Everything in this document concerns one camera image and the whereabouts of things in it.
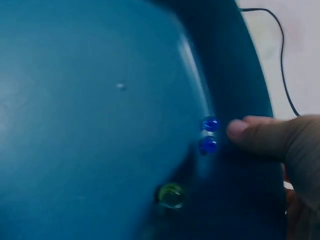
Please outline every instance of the white background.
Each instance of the white background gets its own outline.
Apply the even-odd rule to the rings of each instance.
[[[320,114],[320,1],[238,0],[241,8],[267,8],[285,34],[284,74],[292,102],[301,115]],[[262,65],[276,118],[295,117],[280,70],[281,32],[267,12],[242,14]]]

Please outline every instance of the hand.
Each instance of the hand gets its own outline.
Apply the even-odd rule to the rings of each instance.
[[[288,240],[320,240],[320,116],[247,116],[231,121],[227,135],[242,149],[284,164],[294,187],[286,191]]]

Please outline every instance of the black cable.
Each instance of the black cable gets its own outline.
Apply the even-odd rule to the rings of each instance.
[[[280,31],[281,31],[281,35],[282,35],[281,52],[280,52],[280,68],[281,68],[282,82],[283,82],[286,98],[288,99],[288,102],[290,104],[290,107],[291,107],[292,111],[294,112],[294,114],[297,117],[301,116],[298,113],[297,109],[295,108],[295,106],[294,106],[294,104],[293,104],[293,102],[292,102],[292,100],[290,98],[290,95],[289,95],[289,92],[288,92],[288,88],[287,88],[285,72],[284,72],[284,64],[283,64],[284,63],[284,48],[285,48],[285,33],[284,33],[284,30],[282,28],[282,25],[281,25],[279,19],[277,18],[277,16],[272,11],[270,11],[269,9],[266,9],[266,8],[260,8],[260,7],[240,8],[240,11],[241,12],[264,11],[264,12],[267,12],[268,14],[270,14],[276,20],[276,22],[278,23]]]

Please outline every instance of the fingernail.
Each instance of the fingernail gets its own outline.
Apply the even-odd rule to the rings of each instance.
[[[228,124],[226,132],[230,138],[236,139],[239,138],[241,133],[248,127],[249,124],[247,122],[234,119]]]

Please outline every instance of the teal plastic object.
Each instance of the teal plastic object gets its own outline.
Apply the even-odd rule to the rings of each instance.
[[[272,115],[233,0],[3,1],[0,53],[2,240],[285,239],[281,167],[225,134]]]

